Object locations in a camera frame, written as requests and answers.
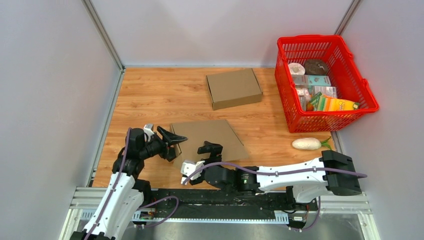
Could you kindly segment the brown cardboard sheet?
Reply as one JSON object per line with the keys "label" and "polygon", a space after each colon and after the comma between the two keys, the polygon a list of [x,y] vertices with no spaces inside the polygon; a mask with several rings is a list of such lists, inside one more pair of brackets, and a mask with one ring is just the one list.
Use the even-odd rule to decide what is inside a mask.
{"label": "brown cardboard sheet", "polygon": [[171,123],[172,133],[187,137],[187,140],[175,146],[177,157],[173,166],[180,169],[185,160],[198,162],[209,157],[208,154],[198,154],[198,148],[205,141],[223,146],[222,160],[231,162],[249,158],[244,144],[227,120],[203,120]]}

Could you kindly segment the brown cardboard box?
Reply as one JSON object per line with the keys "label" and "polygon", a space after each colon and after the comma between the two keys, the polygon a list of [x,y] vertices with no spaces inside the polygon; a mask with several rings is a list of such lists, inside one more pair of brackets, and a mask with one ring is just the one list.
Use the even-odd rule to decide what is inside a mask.
{"label": "brown cardboard box", "polygon": [[262,101],[263,90],[252,68],[206,76],[214,111]]}

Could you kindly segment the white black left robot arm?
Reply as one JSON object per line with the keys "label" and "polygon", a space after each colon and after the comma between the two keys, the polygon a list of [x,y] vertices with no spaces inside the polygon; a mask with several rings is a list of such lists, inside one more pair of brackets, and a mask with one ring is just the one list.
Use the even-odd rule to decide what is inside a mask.
{"label": "white black left robot arm", "polygon": [[185,141],[187,137],[160,126],[153,131],[152,124],[129,128],[100,204],[83,230],[73,232],[70,239],[120,240],[137,209],[153,201],[149,182],[138,178],[145,160],[158,155],[170,162],[176,158],[174,146]]}

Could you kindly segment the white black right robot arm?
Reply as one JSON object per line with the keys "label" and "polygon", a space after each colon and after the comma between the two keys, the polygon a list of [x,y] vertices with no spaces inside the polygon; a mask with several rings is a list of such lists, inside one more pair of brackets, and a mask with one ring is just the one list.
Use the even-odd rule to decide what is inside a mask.
{"label": "white black right robot arm", "polygon": [[223,162],[222,150],[222,145],[205,141],[197,153],[209,157],[198,162],[185,160],[180,168],[181,184],[207,182],[217,189],[244,195],[261,195],[285,187],[285,203],[296,210],[328,192],[336,196],[359,195],[359,179],[367,177],[356,172],[351,157],[333,150],[323,150],[320,157],[303,163],[245,167]]}

